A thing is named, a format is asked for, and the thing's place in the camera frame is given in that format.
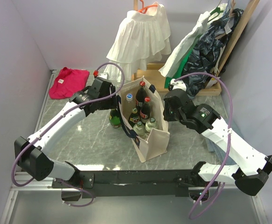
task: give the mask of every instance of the robotic arm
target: robotic arm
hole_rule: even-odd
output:
[[[258,152],[232,130],[224,119],[209,105],[194,105],[186,93],[186,86],[182,81],[171,83],[171,91],[166,94],[164,119],[178,121],[187,128],[195,130],[212,140],[223,151],[227,150],[228,133],[231,132],[230,157],[237,163],[233,166],[224,166],[217,177],[218,182],[234,183],[242,192],[254,196],[264,186],[268,175],[272,171],[272,155],[265,156]],[[73,106],[89,100],[109,96],[115,92],[115,87],[108,80],[96,77],[92,86],[75,93],[65,107],[41,130],[29,136],[28,139],[19,137],[14,143],[15,156],[30,144],[35,138],[38,141],[32,144],[21,156],[18,165],[27,171],[36,180],[45,177],[59,178],[73,186],[80,186],[80,171],[69,162],[60,162],[48,157],[53,145],[76,123],[86,118],[96,110],[109,110],[117,107],[115,95],[109,99],[93,102],[76,107],[69,113],[64,112]],[[209,182],[218,171],[220,165],[199,162],[191,171],[191,179],[195,182]]]
[[[272,155],[266,156],[228,129],[222,117],[209,105],[194,105],[186,93],[183,81],[171,82],[171,91],[166,94],[164,119],[179,121],[187,128],[195,130],[213,141],[223,151],[227,151],[228,133],[231,133],[229,156],[237,163],[224,166],[217,177],[218,182],[234,183],[242,192],[255,196],[268,180],[272,171]],[[220,165],[199,162],[193,173],[209,182]]]

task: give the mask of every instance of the wooden base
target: wooden base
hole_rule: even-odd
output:
[[[139,79],[142,76],[147,79],[151,84],[153,84],[159,93],[168,92],[168,89],[164,88],[165,77],[160,74],[158,71],[163,67],[162,63],[150,63],[147,65],[147,70],[142,71],[138,70],[137,73],[134,74],[133,80]],[[220,83],[216,83],[210,89],[202,89],[197,96],[219,96],[221,93]]]

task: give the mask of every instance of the white bottle cap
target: white bottle cap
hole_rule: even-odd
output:
[[[127,94],[127,101],[132,101],[133,100],[133,95],[132,94]]]

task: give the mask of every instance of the white skirt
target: white skirt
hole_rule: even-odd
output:
[[[123,69],[126,80],[131,80],[137,69],[146,70],[148,63],[160,61],[162,54],[171,53],[170,34],[163,5],[148,8],[146,14],[128,11],[107,58]],[[107,65],[104,72],[110,80],[121,81],[121,73],[115,66]]]

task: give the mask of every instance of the blue cloth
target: blue cloth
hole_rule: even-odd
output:
[[[241,138],[243,138],[239,127],[235,124],[234,121],[231,122],[231,128]],[[226,153],[221,148],[219,148],[214,142],[212,142],[211,140],[206,139],[206,142],[207,142],[207,147],[208,147],[209,152],[215,152],[216,155],[218,156],[219,160],[221,162],[223,162]],[[236,162],[232,158],[228,157],[228,159],[226,160],[226,165],[235,165],[235,164],[236,164]]]

